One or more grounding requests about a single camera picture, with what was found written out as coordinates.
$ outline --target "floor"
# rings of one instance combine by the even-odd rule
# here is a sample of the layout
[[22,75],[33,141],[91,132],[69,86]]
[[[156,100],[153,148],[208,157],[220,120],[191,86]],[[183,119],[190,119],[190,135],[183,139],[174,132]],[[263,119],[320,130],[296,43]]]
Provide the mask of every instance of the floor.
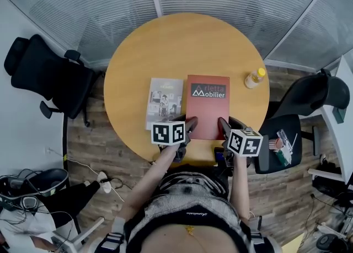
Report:
[[[289,86],[307,73],[268,67],[268,74],[270,100],[280,100]],[[88,164],[95,171],[104,171],[109,177],[120,179],[125,185],[119,180],[113,180],[112,185],[124,199],[129,187],[136,184],[150,165],[126,147],[114,132],[105,112],[103,84],[104,78],[100,77],[88,101],[91,126],[84,127],[81,115],[68,122],[68,157]],[[304,131],[310,131],[311,125],[318,126],[321,152],[327,155],[329,161],[337,163],[336,152],[322,117],[301,120],[301,124]],[[269,175],[258,175],[252,166],[248,168],[250,209],[256,216],[263,216],[262,232],[271,235],[281,245],[301,233],[309,232],[300,252],[317,252],[312,230],[316,223],[330,220],[333,216],[329,213],[329,206],[310,197],[314,193],[322,201],[331,202],[328,196],[320,194],[311,186],[311,176],[307,169],[315,168],[318,163],[318,158],[312,155],[312,142],[303,139],[300,165]],[[68,168],[73,184],[96,179],[96,175],[85,166],[69,162]],[[111,220],[121,205],[121,200],[114,192],[108,195],[98,193],[82,210],[78,217],[79,223],[86,227],[100,216]]]

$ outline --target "wall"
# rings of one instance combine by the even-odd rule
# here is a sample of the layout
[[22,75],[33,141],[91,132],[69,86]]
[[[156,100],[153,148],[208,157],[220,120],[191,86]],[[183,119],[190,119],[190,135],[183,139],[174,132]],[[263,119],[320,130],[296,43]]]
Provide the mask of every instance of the wall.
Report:
[[63,115],[53,114],[49,120],[40,109],[44,100],[31,91],[13,88],[3,62],[16,37],[30,38],[40,34],[59,55],[64,49],[43,33],[9,0],[0,0],[0,175],[18,170],[62,167]]

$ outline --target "bottle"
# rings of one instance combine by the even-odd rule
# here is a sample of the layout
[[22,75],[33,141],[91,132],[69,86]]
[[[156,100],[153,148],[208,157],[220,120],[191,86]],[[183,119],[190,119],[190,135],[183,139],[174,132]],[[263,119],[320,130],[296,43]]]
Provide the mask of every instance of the bottle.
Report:
[[251,72],[250,75],[245,79],[245,85],[247,88],[254,88],[259,83],[261,83],[266,75],[266,70],[263,68],[259,68],[258,70]]

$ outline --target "book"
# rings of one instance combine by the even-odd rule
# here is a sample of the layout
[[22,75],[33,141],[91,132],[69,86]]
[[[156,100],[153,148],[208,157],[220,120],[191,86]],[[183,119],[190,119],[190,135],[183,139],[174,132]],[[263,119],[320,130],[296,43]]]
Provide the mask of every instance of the book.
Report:
[[190,138],[224,139],[218,118],[229,119],[229,78],[189,75],[187,85],[186,118],[199,120]]
[[183,84],[182,79],[151,79],[145,126],[147,130],[151,130],[152,122],[180,116]]

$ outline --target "hand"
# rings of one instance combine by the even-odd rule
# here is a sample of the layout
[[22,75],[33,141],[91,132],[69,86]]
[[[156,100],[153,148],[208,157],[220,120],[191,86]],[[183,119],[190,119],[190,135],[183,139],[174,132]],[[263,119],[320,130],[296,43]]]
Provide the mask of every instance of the hand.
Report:
[[161,152],[161,156],[174,159],[176,152],[178,151],[180,144],[167,146]]

